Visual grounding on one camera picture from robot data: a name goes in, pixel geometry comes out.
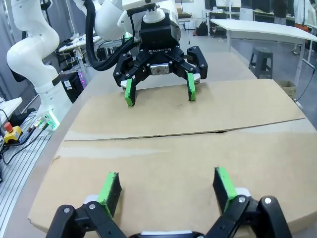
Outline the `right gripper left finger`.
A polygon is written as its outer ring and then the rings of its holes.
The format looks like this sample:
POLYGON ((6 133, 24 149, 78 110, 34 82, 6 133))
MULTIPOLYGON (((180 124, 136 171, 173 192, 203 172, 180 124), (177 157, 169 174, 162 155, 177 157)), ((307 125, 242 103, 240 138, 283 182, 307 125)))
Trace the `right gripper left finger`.
POLYGON ((124 238, 126 235, 113 220, 122 188, 119 173, 109 172, 96 201, 79 208, 61 205, 47 232, 48 238, 83 238, 95 231, 100 238, 124 238))

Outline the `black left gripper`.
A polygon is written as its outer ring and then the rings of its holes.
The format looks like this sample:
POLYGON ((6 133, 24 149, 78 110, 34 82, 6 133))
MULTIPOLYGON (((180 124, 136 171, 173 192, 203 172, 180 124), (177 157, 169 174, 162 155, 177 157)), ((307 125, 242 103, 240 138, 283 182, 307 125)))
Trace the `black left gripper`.
POLYGON ((187 54, 179 47, 181 32, 173 13, 161 12, 155 19, 153 12, 144 15, 139 31, 140 52, 136 59, 131 54, 120 55, 113 77, 116 84, 125 90, 124 98, 128 106, 134 106, 136 86, 148 75, 174 73, 187 82, 188 100, 196 100, 196 88, 201 79, 206 79, 208 63, 198 46, 187 49, 187 54))

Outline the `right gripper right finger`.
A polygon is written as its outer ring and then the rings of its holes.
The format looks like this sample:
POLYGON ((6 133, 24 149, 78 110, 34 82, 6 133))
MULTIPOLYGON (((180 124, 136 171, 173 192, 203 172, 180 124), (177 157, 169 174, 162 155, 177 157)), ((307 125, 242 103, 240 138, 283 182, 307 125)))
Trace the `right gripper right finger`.
POLYGON ((276 197, 255 200, 238 194, 224 167, 214 169, 212 185, 221 215, 205 237, 232 238, 241 226, 250 227, 258 238, 292 237, 276 197))

